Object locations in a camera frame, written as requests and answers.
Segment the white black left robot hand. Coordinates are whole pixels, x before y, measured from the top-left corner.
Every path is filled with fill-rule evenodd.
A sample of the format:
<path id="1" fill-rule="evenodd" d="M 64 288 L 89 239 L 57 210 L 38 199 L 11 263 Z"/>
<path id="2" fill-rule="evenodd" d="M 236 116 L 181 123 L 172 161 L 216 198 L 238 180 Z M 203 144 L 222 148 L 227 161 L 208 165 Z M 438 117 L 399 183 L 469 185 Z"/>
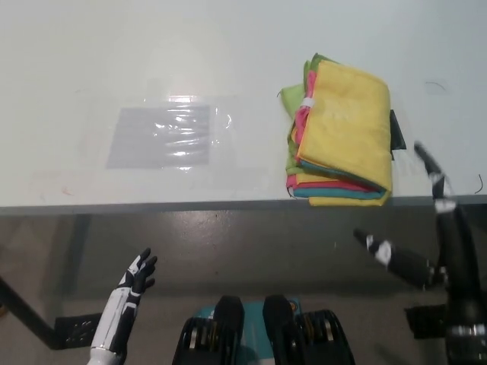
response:
<path id="1" fill-rule="evenodd" d="M 126 351 L 142 295 L 155 283 L 151 276 L 157 260 L 147 248 L 126 269 L 103 309 L 92 348 L 114 354 Z"/>

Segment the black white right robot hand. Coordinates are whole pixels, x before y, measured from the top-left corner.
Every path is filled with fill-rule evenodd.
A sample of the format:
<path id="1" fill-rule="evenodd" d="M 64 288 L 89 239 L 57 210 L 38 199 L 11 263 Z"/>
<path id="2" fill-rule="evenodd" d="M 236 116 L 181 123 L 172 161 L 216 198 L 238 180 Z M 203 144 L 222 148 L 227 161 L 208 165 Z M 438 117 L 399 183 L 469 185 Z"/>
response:
<path id="1" fill-rule="evenodd" d="M 450 184 L 440 165 L 423 144 L 416 142 L 414 150 L 431 181 L 439 247 L 436 263 L 364 230 L 354 230 L 354 237 L 386 270 L 408 284 L 423 290 L 445 285 L 445 325 L 449 333 L 455 336 L 484 335 L 486 302 L 470 225 L 460 204 L 448 192 Z"/>

